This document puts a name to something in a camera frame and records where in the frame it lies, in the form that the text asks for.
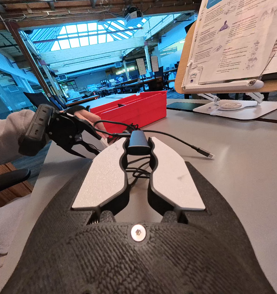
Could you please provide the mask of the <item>skylight window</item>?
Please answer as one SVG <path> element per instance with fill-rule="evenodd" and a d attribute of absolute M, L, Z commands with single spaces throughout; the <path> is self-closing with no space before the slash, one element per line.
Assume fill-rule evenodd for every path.
<path fill-rule="evenodd" d="M 30 35 L 41 53 L 134 39 L 155 35 L 180 14 L 144 17 L 133 26 L 126 26 L 122 19 L 40 28 Z"/>

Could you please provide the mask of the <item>grey desk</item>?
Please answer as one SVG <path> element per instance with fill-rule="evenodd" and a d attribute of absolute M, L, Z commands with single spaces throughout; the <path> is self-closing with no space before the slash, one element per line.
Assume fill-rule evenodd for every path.
<path fill-rule="evenodd" d="M 164 119 L 144 129 L 172 134 L 214 155 L 208 159 L 170 137 L 155 134 L 190 162 L 227 200 L 277 293 L 277 124 L 168 109 Z M 87 162 L 88 159 L 73 156 L 52 142 L 2 267 L 0 292 L 44 208 Z"/>

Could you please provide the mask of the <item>person's grey sweatshirt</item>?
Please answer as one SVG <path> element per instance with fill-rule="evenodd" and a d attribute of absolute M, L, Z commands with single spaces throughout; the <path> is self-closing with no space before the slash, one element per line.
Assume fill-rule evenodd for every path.
<path fill-rule="evenodd" d="M 8 268 L 15 269 L 37 221 L 31 194 L 19 197 L 0 208 L 0 279 Z"/>

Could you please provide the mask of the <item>printed paper sheet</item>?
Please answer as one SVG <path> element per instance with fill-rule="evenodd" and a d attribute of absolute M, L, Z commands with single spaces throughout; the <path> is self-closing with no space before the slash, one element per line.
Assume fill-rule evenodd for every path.
<path fill-rule="evenodd" d="M 258 77 L 277 39 L 277 1 L 202 1 L 196 25 L 199 84 Z"/>

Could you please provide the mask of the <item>person's left forearm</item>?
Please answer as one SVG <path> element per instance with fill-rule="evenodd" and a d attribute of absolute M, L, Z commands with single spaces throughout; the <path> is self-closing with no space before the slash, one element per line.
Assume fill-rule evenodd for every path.
<path fill-rule="evenodd" d="M 23 157 L 19 153 L 19 139 L 27 132 L 34 114 L 24 109 L 0 119 L 0 165 Z"/>

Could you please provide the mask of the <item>person's left hand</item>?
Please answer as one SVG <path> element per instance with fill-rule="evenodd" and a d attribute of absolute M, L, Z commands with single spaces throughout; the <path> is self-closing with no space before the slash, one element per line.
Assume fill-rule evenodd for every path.
<path fill-rule="evenodd" d="M 93 125 L 95 122 L 101 120 L 101 118 L 99 116 L 97 116 L 87 110 L 84 110 L 84 109 L 75 112 L 75 115 L 80 119 L 87 120 L 91 125 Z M 102 122 L 97 123 L 95 127 L 99 130 L 106 131 L 106 128 Z"/>

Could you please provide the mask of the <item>dark grey usb hub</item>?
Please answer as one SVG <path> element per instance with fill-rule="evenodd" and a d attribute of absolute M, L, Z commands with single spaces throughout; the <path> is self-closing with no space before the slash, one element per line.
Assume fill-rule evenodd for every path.
<path fill-rule="evenodd" d="M 127 148 L 128 155 L 131 156 L 147 156 L 151 152 L 151 147 L 142 130 L 134 130 L 129 139 Z"/>

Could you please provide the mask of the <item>dark fabric chair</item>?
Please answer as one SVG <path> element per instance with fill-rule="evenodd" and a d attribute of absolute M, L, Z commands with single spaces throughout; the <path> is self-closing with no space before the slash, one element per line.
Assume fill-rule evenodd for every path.
<path fill-rule="evenodd" d="M 45 105 L 53 107 L 57 111 L 62 111 L 62 110 L 67 109 L 67 106 L 56 95 L 53 95 L 53 96 L 47 98 L 43 93 L 23 92 L 23 94 L 37 108 L 41 104 L 45 104 Z"/>

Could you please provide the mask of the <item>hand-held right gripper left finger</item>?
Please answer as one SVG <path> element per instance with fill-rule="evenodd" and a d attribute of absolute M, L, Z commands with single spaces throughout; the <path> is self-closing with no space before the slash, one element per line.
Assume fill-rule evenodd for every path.
<path fill-rule="evenodd" d="M 73 210 L 119 213 L 128 205 L 128 145 L 129 140 L 121 138 L 96 156 L 72 204 Z"/>

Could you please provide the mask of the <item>wooden book stand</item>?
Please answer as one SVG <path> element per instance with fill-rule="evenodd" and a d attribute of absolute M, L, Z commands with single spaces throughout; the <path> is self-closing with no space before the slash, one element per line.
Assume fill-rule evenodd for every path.
<path fill-rule="evenodd" d="M 188 64 L 188 57 L 192 47 L 193 35 L 196 27 L 196 21 L 188 25 L 187 35 L 183 46 L 177 75 L 175 79 L 175 90 L 179 94 L 206 94 L 206 93 L 270 93 L 277 92 L 277 73 L 266 74 L 265 77 L 259 79 L 237 80 L 237 81 L 221 81 L 203 85 L 192 84 L 190 86 L 182 86 L 184 76 Z M 277 101 L 265 101 L 263 99 L 257 108 L 256 114 L 262 114 L 256 118 L 244 118 L 243 114 L 236 112 L 237 120 L 258 120 L 271 123 L 277 123 Z"/>

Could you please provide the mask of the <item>long wooden work table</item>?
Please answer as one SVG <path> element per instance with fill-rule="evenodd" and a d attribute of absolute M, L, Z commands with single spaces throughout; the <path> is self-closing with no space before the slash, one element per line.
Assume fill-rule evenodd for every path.
<path fill-rule="evenodd" d="M 144 91 L 162 91 L 165 90 L 166 86 L 170 83 L 175 82 L 175 79 L 165 80 L 163 76 L 158 76 L 145 80 L 137 80 L 135 82 L 123 82 L 114 86 L 114 89 L 121 90 L 122 93 L 131 91 L 134 93 L 135 90 L 143 88 Z"/>

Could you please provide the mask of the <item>red plastic bin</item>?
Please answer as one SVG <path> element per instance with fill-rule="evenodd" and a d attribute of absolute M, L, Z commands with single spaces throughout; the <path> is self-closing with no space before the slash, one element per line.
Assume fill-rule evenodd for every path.
<path fill-rule="evenodd" d="M 90 112 L 102 120 L 145 127 L 167 115 L 167 91 L 141 92 L 101 106 L 90 108 Z"/>

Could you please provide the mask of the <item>ceiling projector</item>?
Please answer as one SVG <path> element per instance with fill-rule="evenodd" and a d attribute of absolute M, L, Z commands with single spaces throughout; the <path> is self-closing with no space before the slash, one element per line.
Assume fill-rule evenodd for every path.
<path fill-rule="evenodd" d="M 126 27 L 136 27 L 143 17 L 143 13 L 137 7 L 129 5 L 125 10 L 124 24 Z"/>

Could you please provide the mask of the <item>black flat pad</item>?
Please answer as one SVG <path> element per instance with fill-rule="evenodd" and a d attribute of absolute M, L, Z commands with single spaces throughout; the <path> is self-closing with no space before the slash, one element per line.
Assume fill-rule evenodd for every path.
<path fill-rule="evenodd" d="M 194 109 L 206 106 L 207 104 L 203 103 L 185 103 L 185 102 L 173 102 L 166 106 L 166 109 L 175 110 L 175 111 L 185 111 L 185 112 L 193 112 Z"/>

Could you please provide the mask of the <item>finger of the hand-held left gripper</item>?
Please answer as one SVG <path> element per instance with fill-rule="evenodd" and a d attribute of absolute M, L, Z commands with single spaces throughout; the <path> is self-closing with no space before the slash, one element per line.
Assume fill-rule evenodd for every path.
<path fill-rule="evenodd" d="M 76 114 L 73 116 L 73 122 L 78 130 L 78 133 L 82 133 L 86 131 L 88 134 L 93 136 L 94 138 L 101 140 L 102 137 L 97 134 L 97 132 L 93 128 L 93 123 L 91 123 L 88 119 L 84 116 Z"/>
<path fill-rule="evenodd" d="M 92 159 L 95 158 L 97 155 L 100 154 L 100 150 L 97 149 L 94 145 L 86 143 L 83 140 L 76 141 L 75 139 L 70 138 L 69 140 L 65 139 L 57 139 L 57 145 L 60 146 L 66 152 L 81 157 L 81 158 L 88 158 Z M 86 154 L 83 155 L 80 152 L 73 150 L 74 146 L 81 145 L 85 148 Z"/>

